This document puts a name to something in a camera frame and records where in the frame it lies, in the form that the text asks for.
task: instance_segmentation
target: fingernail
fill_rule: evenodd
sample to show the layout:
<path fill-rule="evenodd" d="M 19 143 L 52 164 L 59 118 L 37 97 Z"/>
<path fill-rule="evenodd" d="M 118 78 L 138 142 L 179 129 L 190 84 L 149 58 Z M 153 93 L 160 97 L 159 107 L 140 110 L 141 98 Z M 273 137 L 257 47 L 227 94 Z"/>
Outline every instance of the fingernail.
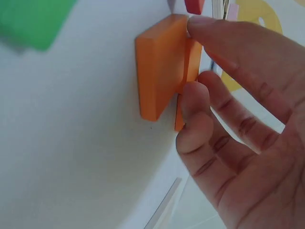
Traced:
<path fill-rule="evenodd" d="M 216 19 L 205 17 L 205 16 L 193 16 L 189 19 L 189 24 L 203 24 L 209 25 L 217 21 Z"/>

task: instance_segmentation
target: pink object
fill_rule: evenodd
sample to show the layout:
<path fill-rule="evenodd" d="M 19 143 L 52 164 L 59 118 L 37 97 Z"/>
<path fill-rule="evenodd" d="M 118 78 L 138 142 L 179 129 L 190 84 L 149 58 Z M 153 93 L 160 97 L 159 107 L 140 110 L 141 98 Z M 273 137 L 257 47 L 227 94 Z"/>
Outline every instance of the pink object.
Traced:
<path fill-rule="evenodd" d="M 231 3 L 229 7 L 227 21 L 237 21 L 239 5 Z"/>

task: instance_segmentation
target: red object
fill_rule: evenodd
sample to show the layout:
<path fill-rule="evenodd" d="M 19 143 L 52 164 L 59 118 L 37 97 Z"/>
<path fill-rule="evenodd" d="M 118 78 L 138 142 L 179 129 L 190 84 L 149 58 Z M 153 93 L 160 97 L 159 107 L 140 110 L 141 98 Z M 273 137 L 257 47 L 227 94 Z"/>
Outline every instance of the red object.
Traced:
<path fill-rule="evenodd" d="M 184 2 L 189 13 L 201 15 L 204 0 L 184 0 Z"/>

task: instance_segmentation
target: white surface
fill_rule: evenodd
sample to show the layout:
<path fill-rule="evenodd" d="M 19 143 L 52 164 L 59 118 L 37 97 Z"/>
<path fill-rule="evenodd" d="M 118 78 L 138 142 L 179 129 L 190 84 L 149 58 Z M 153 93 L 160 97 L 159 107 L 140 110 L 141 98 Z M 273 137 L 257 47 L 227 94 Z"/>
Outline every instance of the white surface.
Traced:
<path fill-rule="evenodd" d="M 175 99 L 157 123 L 139 115 L 134 38 L 169 14 L 166 0 L 79 0 L 47 53 L 0 44 L 1 228 L 142 229 L 186 181 Z"/>

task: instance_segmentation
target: toy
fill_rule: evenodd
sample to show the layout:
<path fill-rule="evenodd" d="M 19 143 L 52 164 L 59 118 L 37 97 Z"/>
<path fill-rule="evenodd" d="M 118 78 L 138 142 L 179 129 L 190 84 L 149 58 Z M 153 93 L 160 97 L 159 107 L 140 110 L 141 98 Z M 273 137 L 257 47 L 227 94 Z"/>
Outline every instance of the toy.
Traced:
<path fill-rule="evenodd" d="M 142 118 L 157 121 L 183 83 L 187 16 L 172 14 L 136 38 Z"/>
<path fill-rule="evenodd" d="M 177 93 L 183 93 L 186 82 L 195 81 L 199 74 L 202 45 L 192 38 L 186 39 L 183 83 Z"/>
<path fill-rule="evenodd" d="M 204 0 L 184 0 L 184 2 L 189 13 L 201 15 Z"/>
<path fill-rule="evenodd" d="M 0 34 L 13 42 L 46 50 L 76 0 L 1 0 Z"/>

